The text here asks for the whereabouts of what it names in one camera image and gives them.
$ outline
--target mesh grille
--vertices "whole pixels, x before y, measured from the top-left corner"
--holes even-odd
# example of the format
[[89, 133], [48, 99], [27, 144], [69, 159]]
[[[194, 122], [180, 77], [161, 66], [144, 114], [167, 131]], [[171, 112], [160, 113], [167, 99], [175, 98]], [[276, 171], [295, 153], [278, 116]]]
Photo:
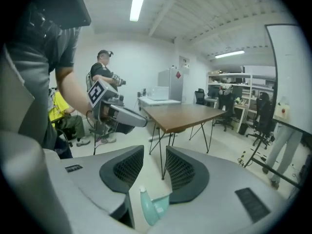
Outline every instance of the mesh grille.
[[170, 151], [167, 151], [167, 170], [173, 191], [190, 183], [195, 176], [193, 166]]
[[114, 174], [132, 187], [143, 166], [143, 158], [142, 152], [134, 153], [114, 166]]

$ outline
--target fluorescent light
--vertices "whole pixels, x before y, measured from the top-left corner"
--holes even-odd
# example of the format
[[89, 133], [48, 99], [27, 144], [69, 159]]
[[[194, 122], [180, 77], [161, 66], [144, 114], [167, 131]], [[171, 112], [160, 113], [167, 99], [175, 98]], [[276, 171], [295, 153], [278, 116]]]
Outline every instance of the fluorescent light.
[[234, 56], [234, 55], [239, 55], [239, 54], [244, 54], [244, 53], [245, 53], [244, 50], [240, 50], [240, 51], [235, 51], [235, 52], [230, 52], [230, 53], [218, 55], [218, 56], [215, 56], [215, 58], [229, 57], [229, 56]]
[[130, 21], [138, 21], [144, 0], [132, 0]]

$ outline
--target sneaker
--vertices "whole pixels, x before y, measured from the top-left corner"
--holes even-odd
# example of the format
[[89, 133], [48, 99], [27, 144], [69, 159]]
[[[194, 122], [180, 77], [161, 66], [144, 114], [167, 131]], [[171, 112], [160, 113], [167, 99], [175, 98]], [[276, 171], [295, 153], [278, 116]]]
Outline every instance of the sneaker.
[[76, 145], [77, 146], [85, 146], [88, 145], [90, 143], [90, 140], [87, 139], [86, 137], [83, 137], [80, 139], [80, 141], [77, 141]]
[[101, 142], [102, 142], [102, 144], [114, 143], [114, 142], [116, 142], [116, 138], [102, 138]]
[[264, 167], [262, 167], [262, 171], [263, 171], [265, 174], [268, 174], [268, 172], [269, 172], [269, 170], [266, 169], [266, 168], [264, 168]]
[[279, 183], [278, 183], [277, 181], [271, 181], [271, 186], [272, 186], [275, 190], [277, 190], [278, 187], [279, 187]]

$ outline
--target whiteboard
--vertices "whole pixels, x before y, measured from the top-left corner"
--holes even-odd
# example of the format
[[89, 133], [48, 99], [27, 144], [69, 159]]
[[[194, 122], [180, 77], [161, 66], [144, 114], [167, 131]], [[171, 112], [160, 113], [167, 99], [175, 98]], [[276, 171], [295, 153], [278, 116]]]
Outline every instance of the whiteboard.
[[276, 103], [289, 105], [287, 125], [312, 134], [312, 62], [307, 41], [296, 25], [266, 25], [276, 63]]

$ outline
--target white refrigerator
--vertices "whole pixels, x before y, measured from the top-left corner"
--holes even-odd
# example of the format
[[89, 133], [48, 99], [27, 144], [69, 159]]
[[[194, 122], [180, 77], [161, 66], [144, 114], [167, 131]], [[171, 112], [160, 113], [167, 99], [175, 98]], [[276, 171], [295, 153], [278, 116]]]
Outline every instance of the white refrigerator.
[[169, 87], [169, 99], [182, 101], [183, 74], [178, 69], [167, 69], [158, 73], [158, 86]]

